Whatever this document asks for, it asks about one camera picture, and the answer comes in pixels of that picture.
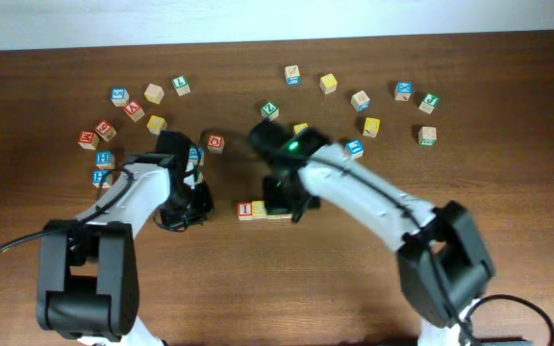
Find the wooden surface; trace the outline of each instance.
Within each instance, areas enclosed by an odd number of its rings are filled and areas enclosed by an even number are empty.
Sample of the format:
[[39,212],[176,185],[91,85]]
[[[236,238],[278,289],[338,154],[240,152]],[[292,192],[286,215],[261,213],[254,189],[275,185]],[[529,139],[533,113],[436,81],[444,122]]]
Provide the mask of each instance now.
[[[296,63],[302,85],[287,87]],[[332,72],[337,92],[324,95]],[[169,78],[185,74],[179,97]],[[428,115],[392,100],[414,82],[433,92]],[[149,83],[161,105],[142,98]],[[147,115],[115,108],[127,87]],[[361,136],[350,97],[363,89],[378,117]],[[119,159],[150,151],[149,115],[198,138],[211,126],[247,132],[273,101],[279,123],[308,122],[333,138],[359,137],[361,162],[413,195],[473,211],[497,267],[489,293],[532,300],[554,318],[554,32],[379,37],[275,43],[120,47],[0,53],[0,243],[69,218],[95,197],[94,152],[77,137],[106,119],[116,137],[99,149]],[[438,128],[420,147],[420,125]],[[226,137],[227,152],[244,153]],[[395,260],[369,231],[328,203],[299,225],[238,222],[232,204],[260,197],[261,163],[211,155],[205,177],[216,211],[204,227],[171,234],[147,224],[136,241],[139,315],[182,345],[338,344],[416,337],[419,318],[403,298]],[[0,345],[66,345],[35,318],[38,242],[0,256]],[[481,336],[523,334],[543,345],[535,314],[496,303],[479,311]]]

